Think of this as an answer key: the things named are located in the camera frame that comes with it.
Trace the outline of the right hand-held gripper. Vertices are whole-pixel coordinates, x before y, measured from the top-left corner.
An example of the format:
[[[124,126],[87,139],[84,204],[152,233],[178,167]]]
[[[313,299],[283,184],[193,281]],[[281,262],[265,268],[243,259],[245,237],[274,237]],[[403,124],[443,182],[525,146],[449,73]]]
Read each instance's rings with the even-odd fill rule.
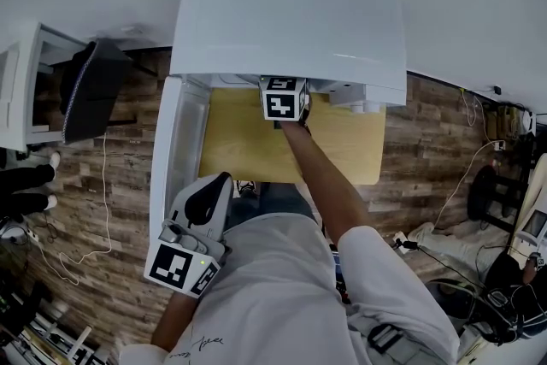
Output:
[[[262,76],[259,91],[267,121],[300,121],[309,106],[308,81],[303,78]]]

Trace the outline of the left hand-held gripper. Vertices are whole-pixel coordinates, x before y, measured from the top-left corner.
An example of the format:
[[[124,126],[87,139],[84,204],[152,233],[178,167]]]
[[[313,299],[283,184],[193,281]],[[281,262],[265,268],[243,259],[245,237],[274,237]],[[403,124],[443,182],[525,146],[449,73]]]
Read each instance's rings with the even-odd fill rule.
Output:
[[[214,283],[232,249],[221,239],[230,215],[229,173],[202,177],[174,199],[159,237],[150,241],[144,277],[173,291],[200,298]]]

